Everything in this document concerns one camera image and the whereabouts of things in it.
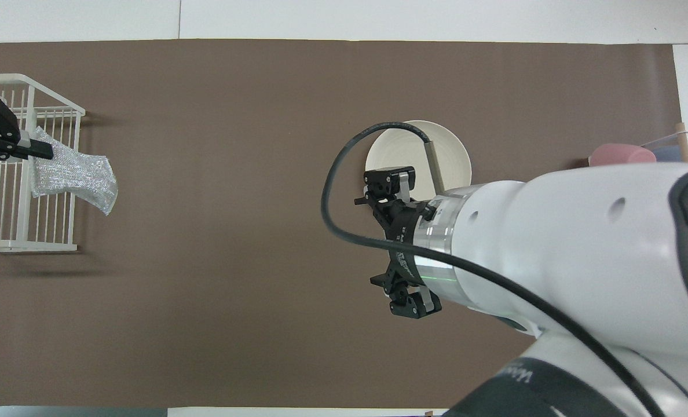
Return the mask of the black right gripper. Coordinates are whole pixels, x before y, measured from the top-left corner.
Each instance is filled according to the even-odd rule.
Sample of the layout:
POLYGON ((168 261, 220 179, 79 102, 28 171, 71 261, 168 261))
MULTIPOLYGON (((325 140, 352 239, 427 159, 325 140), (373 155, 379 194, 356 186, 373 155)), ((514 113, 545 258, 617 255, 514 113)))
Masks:
MULTIPOLYGON (((413 166, 391 167, 364 172, 363 197, 355 205, 369 205, 376 222, 383 228, 387 240, 413 244, 416 224, 424 214, 432 214, 426 201, 411 197, 415 188, 416 172, 413 166)), ((389 249, 390 263, 382 275, 371 278, 371 283, 383 287, 390 298, 393 315, 408 319, 423 319, 442 311, 439 296, 428 288, 408 287, 424 285, 416 269, 415 256, 404 251, 389 249)))

